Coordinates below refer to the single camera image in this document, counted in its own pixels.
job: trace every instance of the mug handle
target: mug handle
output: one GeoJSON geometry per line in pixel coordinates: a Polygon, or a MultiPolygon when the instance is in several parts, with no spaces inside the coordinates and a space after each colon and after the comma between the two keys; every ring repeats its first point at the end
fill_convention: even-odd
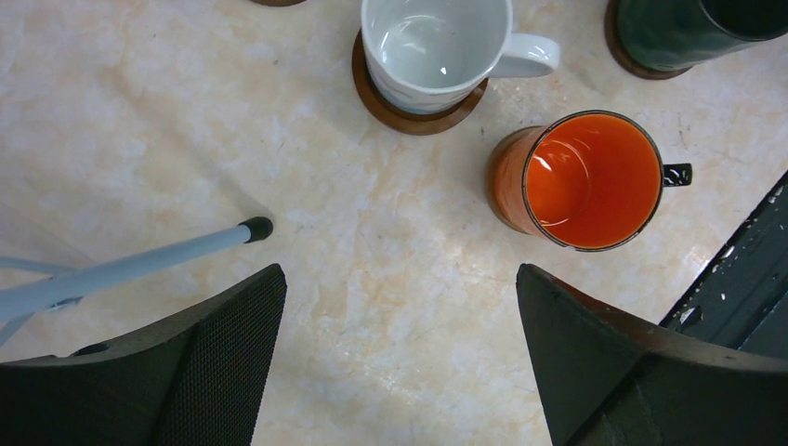
{"type": "Polygon", "coordinates": [[[666,164],[663,166],[663,186],[673,188],[692,184],[692,164],[666,164]]]}
{"type": "Polygon", "coordinates": [[[541,35],[512,33],[489,77],[547,76],[560,62],[561,47],[556,42],[541,35]]]}

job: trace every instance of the coaster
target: coaster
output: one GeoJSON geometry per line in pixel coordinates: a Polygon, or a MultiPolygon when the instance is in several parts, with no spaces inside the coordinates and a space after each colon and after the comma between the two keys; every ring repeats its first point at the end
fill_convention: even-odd
{"type": "Polygon", "coordinates": [[[353,83],[364,107],[384,125],[408,135],[435,135],[460,124],[476,108],[487,89],[485,79],[458,104],[434,114],[414,114],[400,110],[383,98],[370,77],[361,31],[353,44],[352,69],[353,83]]]}
{"type": "Polygon", "coordinates": [[[501,220],[505,225],[507,225],[513,230],[516,230],[517,232],[522,232],[523,234],[527,234],[528,232],[525,232],[524,230],[520,230],[512,226],[512,224],[509,223],[508,220],[504,218],[504,214],[501,211],[501,207],[498,205],[498,201],[495,200],[495,197],[493,195],[493,176],[491,175],[490,168],[498,164],[498,158],[500,158],[501,155],[503,155],[504,152],[506,152],[506,149],[508,149],[509,147],[512,146],[512,144],[514,144],[515,142],[517,142],[518,140],[525,137],[526,135],[528,135],[533,130],[539,127],[540,125],[532,125],[530,127],[521,128],[520,130],[516,130],[514,133],[509,134],[508,137],[503,138],[501,142],[499,142],[498,145],[495,146],[495,149],[492,149],[492,152],[490,153],[490,157],[487,158],[487,166],[484,169],[484,176],[485,176],[484,193],[485,195],[487,195],[487,203],[490,205],[490,209],[492,209],[492,213],[495,214],[495,216],[497,216],[498,219],[501,220]]]}
{"type": "Polygon", "coordinates": [[[605,41],[608,43],[608,49],[611,51],[613,58],[621,65],[621,68],[641,79],[650,81],[672,79],[680,74],[684,74],[692,68],[688,67],[672,72],[661,72],[645,67],[632,59],[624,49],[621,37],[618,34],[618,20],[616,18],[618,17],[619,4],[621,4],[621,0],[610,0],[610,2],[608,2],[608,8],[605,11],[605,41]]]}
{"type": "Polygon", "coordinates": [[[252,0],[252,1],[264,7],[291,7],[292,5],[298,5],[299,3],[304,3],[307,0],[252,0]]]}

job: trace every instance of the table surface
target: table surface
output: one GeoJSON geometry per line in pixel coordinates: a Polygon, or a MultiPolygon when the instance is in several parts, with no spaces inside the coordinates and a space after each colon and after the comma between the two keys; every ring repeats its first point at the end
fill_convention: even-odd
{"type": "Polygon", "coordinates": [[[516,29],[561,44],[558,71],[492,80],[460,125],[409,137],[354,90],[360,5],[5,1],[4,255],[87,266],[258,214],[276,230],[36,315],[0,361],[68,355],[278,262],[289,292],[254,444],[547,444],[519,265],[658,321],[788,168],[784,38],[648,82],[605,47],[604,0],[516,2],[516,29]],[[695,168],[601,254],[510,230],[482,185],[498,140],[584,109],[631,116],[695,168]]]}

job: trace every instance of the white ceramic cup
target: white ceramic cup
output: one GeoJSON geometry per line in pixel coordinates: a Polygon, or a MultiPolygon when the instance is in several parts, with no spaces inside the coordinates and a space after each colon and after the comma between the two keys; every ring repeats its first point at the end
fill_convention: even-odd
{"type": "Polygon", "coordinates": [[[511,0],[363,0],[361,37],[373,82],[394,106],[451,108],[485,77],[553,72],[560,46],[512,33],[511,0]]]}

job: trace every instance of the white mug handle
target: white mug handle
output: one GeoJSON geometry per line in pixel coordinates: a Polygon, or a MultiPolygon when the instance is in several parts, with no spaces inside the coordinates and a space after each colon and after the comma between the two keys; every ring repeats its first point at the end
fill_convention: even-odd
{"type": "Polygon", "coordinates": [[[547,76],[558,68],[561,47],[541,35],[512,33],[489,77],[547,76]]]}

